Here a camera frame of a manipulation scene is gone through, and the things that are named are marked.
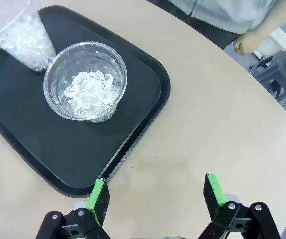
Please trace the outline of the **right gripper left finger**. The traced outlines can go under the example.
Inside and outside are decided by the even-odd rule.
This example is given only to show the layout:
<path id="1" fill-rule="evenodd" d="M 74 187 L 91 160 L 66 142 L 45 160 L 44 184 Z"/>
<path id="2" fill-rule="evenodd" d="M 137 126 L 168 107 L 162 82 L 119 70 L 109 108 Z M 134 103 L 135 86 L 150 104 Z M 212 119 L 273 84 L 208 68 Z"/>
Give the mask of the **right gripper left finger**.
<path id="1" fill-rule="evenodd" d="M 39 228 L 37 239 L 109 239 L 103 229 L 110 193 L 106 179 L 97 179 L 84 207 L 63 215 L 48 212 Z"/>

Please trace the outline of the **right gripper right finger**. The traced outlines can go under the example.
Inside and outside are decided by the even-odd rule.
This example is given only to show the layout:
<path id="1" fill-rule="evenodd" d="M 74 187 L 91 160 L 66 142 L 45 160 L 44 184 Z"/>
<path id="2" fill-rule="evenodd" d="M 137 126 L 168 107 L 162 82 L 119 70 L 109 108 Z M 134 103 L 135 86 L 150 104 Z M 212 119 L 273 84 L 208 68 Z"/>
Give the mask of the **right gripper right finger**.
<path id="1" fill-rule="evenodd" d="M 231 232 L 244 239 L 279 239 L 280 234 L 268 206 L 263 202 L 249 207 L 227 200 L 215 174 L 205 175 L 203 194 L 211 222 L 201 239 L 226 239 Z"/>

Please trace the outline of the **person's left hand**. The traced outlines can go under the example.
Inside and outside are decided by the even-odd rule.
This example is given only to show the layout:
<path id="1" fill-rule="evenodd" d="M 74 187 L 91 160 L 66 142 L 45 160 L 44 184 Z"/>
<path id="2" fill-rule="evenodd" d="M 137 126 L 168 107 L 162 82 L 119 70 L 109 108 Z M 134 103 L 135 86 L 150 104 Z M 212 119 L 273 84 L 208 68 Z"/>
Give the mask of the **person's left hand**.
<path id="1" fill-rule="evenodd" d="M 248 32 L 242 34 L 233 43 L 233 48 L 239 55 L 251 54 L 257 48 L 256 37 Z"/>

